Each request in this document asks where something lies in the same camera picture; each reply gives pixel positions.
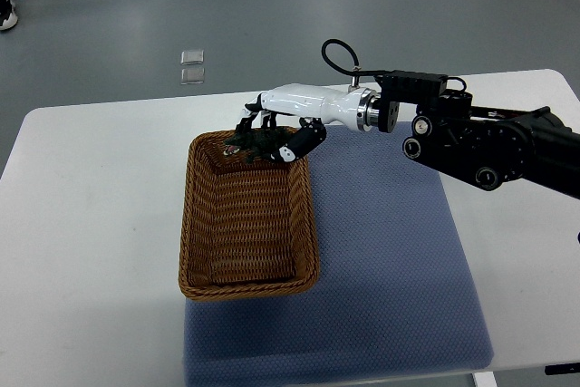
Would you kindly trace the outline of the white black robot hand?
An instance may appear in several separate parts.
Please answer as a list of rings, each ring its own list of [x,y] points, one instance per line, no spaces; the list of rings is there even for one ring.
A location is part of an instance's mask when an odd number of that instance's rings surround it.
[[[323,86],[287,84],[261,92],[257,99],[246,103],[235,133],[250,132],[259,113],[260,128],[268,130],[277,128],[276,112],[297,116],[300,129],[266,154],[266,159],[273,162],[294,162],[324,142],[325,124],[340,122],[352,131],[368,131],[371,124],[366,112],[377,99],[377,92],[368,88],[343,92]]]

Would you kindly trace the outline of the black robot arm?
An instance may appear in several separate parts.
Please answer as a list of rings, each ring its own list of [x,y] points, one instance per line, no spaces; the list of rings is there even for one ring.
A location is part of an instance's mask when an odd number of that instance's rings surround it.
[[[486,191],[526,179],[579,196],[579,136],[547,107],[516,111],[476,107],[465,86],[451,89],[444,74],[349,71],[345,92],[287,84],[245,105],[225,155],[293,162],[326,138],[338,121],[354,131],[394,129],[401,103],[416,107],[404,155]]]

